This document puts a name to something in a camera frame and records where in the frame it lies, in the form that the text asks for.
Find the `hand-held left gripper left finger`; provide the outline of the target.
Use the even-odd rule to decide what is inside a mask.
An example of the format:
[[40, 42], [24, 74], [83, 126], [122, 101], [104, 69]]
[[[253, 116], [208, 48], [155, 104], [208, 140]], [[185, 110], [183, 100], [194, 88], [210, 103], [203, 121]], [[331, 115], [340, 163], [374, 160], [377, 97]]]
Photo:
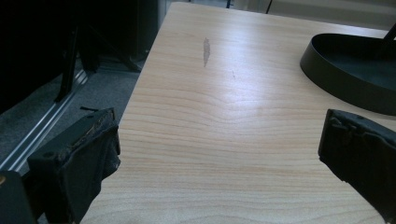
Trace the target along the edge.
[[118, 123], [112, 108], [93, 112], [28, 157], [43, 184], [39, 196], [50, 223], [79, 223], [120, 166]]

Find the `black metal stand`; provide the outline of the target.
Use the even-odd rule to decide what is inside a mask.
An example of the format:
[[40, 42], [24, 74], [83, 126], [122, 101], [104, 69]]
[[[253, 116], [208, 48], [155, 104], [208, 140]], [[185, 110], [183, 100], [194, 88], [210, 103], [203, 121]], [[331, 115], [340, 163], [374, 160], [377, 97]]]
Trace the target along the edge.
[[90, 24], [75, 24], [71, 27], [65, 52], [61, 87], [55, 102], [61, 102], [73, 89], [77, 56], [80, 55], [84, 71], [95, 72], [99, 68], [99, 56], [92, 42], [98, 42], [112, 53], [128, 69], [140, 72], [141, 68], [112, 44], [98, 29]]

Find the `aluminium floor rail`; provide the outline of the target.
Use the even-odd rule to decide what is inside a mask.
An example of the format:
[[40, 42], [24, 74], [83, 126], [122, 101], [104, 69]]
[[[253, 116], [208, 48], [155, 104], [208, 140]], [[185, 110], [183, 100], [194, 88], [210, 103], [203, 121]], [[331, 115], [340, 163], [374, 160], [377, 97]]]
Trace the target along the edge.
[[0, 170], [18, 172], [26, 163], [27, 158], [35, 152], [44, 138], [70, 106], [76, 94], [89, 80], [89, 75], [80, 70], [74, 77], [72, 90], [60, 101], [55, 102], [48, 109], [39, 122], [26, 134], [8, 156], [0, 163]]

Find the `black round tray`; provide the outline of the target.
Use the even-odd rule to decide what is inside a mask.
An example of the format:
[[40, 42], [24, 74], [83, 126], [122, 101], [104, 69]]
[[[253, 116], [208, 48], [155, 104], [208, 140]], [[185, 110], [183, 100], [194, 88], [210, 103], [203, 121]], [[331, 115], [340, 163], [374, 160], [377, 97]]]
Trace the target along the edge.
[[300, 66], [329, 94], [366, 110], [396, 116], [396, 38], [315, 35]]

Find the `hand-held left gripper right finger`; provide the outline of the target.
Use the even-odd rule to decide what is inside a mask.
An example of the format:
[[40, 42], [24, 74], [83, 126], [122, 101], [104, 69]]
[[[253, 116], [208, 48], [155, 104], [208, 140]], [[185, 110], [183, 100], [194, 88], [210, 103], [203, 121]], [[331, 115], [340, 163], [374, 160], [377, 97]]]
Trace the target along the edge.
[[387, 223], [396, 223], [396, 132], [346, 111], [327, 111], [319, 160]]

